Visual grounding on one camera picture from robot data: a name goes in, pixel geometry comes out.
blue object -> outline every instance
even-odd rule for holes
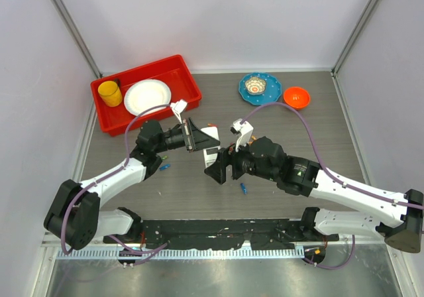
[[[262,78],[266,81],[265,91],[259,95],[252,95],[247,91],[245,86],[246,81],[253,76]],[[260,106],[264,105],[265,103],[273,103],[278,101],[283,93],[283,86],[281,83],[274,76],[271,76],[267,73],[247,74],[238,84],[238,92],[240,93],[241,97],[254,106]]]
[[[161,167],[159,168],[159,170],[160,170],[160,171],[163,171],[163,170],[165,170],[165,169],[168,169],[170,166],[171,166],[170,164],[165,164],[164,166],[161,166]]]
[[[240,183],[240,186],[241,186],[241,190],[243,190],[243,193],[244,193],[244,194],[247,194],[247,189],[246,189],[246,187],[244,186],[244,183]]]

red tray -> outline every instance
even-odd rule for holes
[[[171,102],[184,99],[188,102],[187,109],[193,109],[199,106],[201,92],[197,87],[193,76],[191,76],[186,63],[181,55],[175,55],[163,60],[158,60],[147,65],[133,68],[115,75],[110,75],[91,83],[91,91],[97,110],[97,116],[100,122],[100,128],[104,133],[111,136],[120,135],[125,132],[125,128],[134,119],[122,102],[117,107],[108,107],[100,98],[97,88],[101,83],[107,80],[119,80],[121,83],[122,96],[125,96],[127,90],[141,80],[153,78],[162,80],[171,90]],[[168,107],[157,112],[148,114],[137,120],[132,125],[131,130],[140,128],[141,124],[148,119],[161,120],[173,115],[172,110]]]

wall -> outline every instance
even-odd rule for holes
[[[91,70],[50,0],[0,0],[0,287],[29,296],[42,222],[72,175]]]
[[[424,192],[423,13],[382,0],[339,74],[372,183],[399,192]],[[424,293],[424,253],[405,257]]]
[[[102,72],[331,68],[368,0],[64,0]]]

cup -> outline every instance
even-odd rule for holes
[[[101,83],[99,88],[97,88],[97,92],[109,107],[116,107],[122,103],[121,90],[119,89],[118,83],[113,80],[107,80]]]

floor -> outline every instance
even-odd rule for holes
[[[327,166],[332,170],[362,181],[354,147],[343,117],[339,99],[329,72],[273,73],[284,88],[301,86],[311,94],[310,105],[301,111],[310,124]],[[235,141],[229,131],[232,122],[244,117],[253,106],[243,101],[238,83],[244,74],[194,75],[203,94],[201,105],[184,113],[198,127],[218,125],[221,145]],[[176,118],[161,121],[167,129]],[[267,136],[282,145],[286,153],[315,160],[308,136],[299,119],[281,107],[265,108],[250,119],[256,137]],[[138,131],[131,131],[130,146]],[[229,177],[220,186],[203,173],[203,153],[189,154],[185,149],[167,152],[171,167],[157,171],[139,185],[121,192],[103,209],[129,208],[144,219],[232,219],[301,217],[307,206],[331,210],[345,209],[331,202],[291,196],[277,189],[275,183],[257,177]],[[123,135],[110,137],[96,124],[85,163],[83,179],[96,176],[118,164],[125,157]],[[244,195],[240,182],[248,194]]]
[[[348,245],[329,245],[327,265],[339,265]],[[402,296],[385,245],[357,245],[341,270],[301,259],[150,261],[118,269],[114,260],[56,261],[47,296]]]

